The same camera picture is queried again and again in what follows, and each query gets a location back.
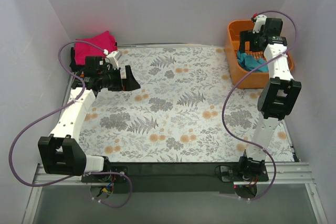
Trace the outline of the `teal t shirt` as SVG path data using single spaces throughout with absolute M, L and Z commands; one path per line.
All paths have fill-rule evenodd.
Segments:
M 237 62 L 241 68 L 246 71 L 251 71 L 254 68 L 261 66 L 255 72 L 268 72 L 268 66 L 263 64 L 266 62 L 263 58 L 255 59 L 252 55 L 246 53 L 237 52 Z

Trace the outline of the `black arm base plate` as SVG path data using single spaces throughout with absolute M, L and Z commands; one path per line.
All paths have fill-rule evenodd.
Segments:
M 132 163 L 112 162 L 109 172 L 124 172 L 134 193 L 234 192 L 234 182 L 250 178 L 237 162 L 217 163 Z

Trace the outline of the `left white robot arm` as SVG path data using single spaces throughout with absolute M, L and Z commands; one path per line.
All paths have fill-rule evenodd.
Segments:
M 78 68 L 71 85 L 67 107 L 49 136 L 38 141 L 40 158 L 48 174 L 80 176 L 93 172 L 100 182 L 111 178 L 112 170 L 107 158 L 85 154 L 79 146 L 82 124 L 98 93 L 133 91 L 141 86 L 136 81 L 130 65 L 125 66 L 125 77 L 113 57 L 89 56 L 85 65 Z

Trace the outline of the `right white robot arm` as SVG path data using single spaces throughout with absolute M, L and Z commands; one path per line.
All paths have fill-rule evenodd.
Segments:
M 288 65 L 287 40 L 281 36 L 283 22 L 280 18 L 257 15 L 252 30 L 240 33 L 239 52 L 245 51 L 249 42 L 252 52 L 262 52 L 268 64 L 269 81 L 259 96 L 259 119 L 251 144 L 238 162 L 238 176 L 242 180 L 257 180 L 266 174 L 265 150 L 280 122 L 289 115 L 301 91 Z

